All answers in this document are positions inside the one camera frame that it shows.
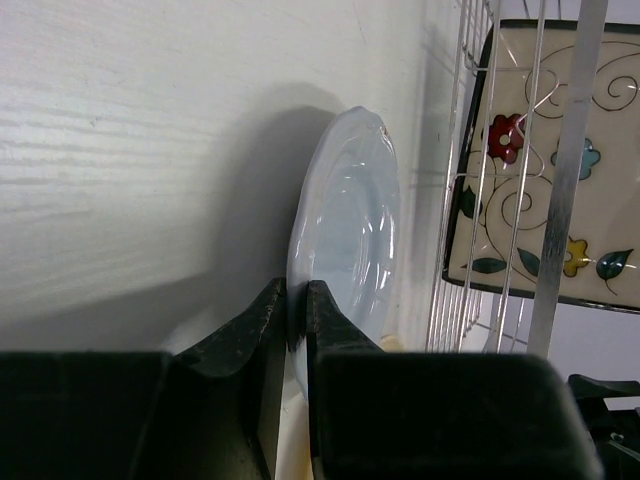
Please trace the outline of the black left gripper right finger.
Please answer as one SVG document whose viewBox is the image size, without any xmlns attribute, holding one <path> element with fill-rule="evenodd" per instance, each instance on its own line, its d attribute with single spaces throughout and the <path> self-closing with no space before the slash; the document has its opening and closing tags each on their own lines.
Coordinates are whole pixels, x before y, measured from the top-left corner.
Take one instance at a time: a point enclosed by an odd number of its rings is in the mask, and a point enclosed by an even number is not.
<svg viewBox="0 0 640 480">
<path fill-rule="evenodd" d="M 306 294 L 310 450 L 318 479 L 600 479 L 569 388 L 522 354 L 388 353 Z"/>
</svg>

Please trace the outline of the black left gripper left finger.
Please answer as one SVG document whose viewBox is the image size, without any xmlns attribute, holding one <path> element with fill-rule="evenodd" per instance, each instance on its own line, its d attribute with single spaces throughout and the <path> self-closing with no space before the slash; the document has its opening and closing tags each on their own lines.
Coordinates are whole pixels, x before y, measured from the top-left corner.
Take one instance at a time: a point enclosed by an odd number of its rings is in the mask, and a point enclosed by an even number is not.
<svg viewBox="0 0 640 480">
<path fill-rule="evenodd" d="M 179 354 L 7 352 L 5 479 L 271 479 L 286 284 Z"/>
</svg>

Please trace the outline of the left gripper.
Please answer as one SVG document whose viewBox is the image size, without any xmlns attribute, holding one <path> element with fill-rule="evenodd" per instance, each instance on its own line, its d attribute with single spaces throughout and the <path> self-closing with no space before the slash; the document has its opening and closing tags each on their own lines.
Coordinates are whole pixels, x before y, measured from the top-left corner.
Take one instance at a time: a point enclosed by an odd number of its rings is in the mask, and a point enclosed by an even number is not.
<svg viewBox="0 0 640 480">
<path fill-rule="evenodd" d="M 583 421 L 596 446 L 606 479 L 639 479 L 639 408 L 610 410 L 607 399 L 639 396 L 636 380 L 568 377 Z"/>
</svg>

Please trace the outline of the cream plate with flowers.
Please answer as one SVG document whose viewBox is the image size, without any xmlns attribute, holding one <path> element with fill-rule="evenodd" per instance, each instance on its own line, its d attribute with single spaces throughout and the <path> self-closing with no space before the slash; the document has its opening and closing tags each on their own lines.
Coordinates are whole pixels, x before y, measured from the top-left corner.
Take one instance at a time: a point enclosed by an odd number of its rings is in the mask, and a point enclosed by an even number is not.
<svg viewBox="0 0 640 480">
<path fill-rule="evenodd" d="M 386 352 L 401 352 L 405 348 L 401 340 L 396 335 L 384 336 L 380 341 L 380 347 Z M 308 419 L 308 407 L 303 408 L 303 426 L 299 428 L 300 446 L 302 448 L 299 454 L 300 465 L 296 468 L 296 479 L 313 479 L 311 449 L 310 449 L 310 427 Z"/>
</svg>

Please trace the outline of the light blue scalloped plate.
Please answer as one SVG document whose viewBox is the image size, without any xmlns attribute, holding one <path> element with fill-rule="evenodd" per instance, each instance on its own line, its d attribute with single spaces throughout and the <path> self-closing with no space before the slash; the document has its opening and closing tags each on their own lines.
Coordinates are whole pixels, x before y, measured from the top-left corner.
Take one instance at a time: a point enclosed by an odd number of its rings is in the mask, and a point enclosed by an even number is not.
<svg viewBox="0 0 640 480">
<path fill-rule="evenodd" d="M 381 117 L 362 106 L 337 115 L 306 172 L 287 255 L 289 351 L 303 392 L 308 283 L 325 282 L 339 311 L 378 342 L 398 265 L 400 206 L 397 157 Z"/>
</svg>

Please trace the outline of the square floral plate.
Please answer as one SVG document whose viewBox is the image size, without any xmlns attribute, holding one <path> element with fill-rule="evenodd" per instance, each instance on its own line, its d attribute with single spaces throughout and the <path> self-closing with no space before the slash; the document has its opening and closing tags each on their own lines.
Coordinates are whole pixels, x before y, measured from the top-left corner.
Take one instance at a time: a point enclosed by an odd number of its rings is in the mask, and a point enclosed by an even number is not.
<svg viewBox="0 0 640 480">
<path fill-rule="evenodd" d="M 551 92 L 536 111 L 529 159 L 531 173 L 522 202 L 511 286 L 530 298 L 539 274 L 545 219 L 556 176 L 558 145 L 575 25 L 548 20 L 542 47 L 539 95 Z M 516 200 L 527 124 L 536 28 L 533 20 L 508 19 L 498 43 L 496 99 L 483 117 L 487 82 L 476 77 L 458 170 L 470 178 L 457 185 L 446 237 L 443 277 L 461 285 L 473 268 L 472 287 L 498 293 Z M 561 270 L 560 301 L 637 312 L 639 309 L 639 29 L 609 23 L 602 36 L 593 102 L 581 153 L 569 242 Z"/>
</svg>

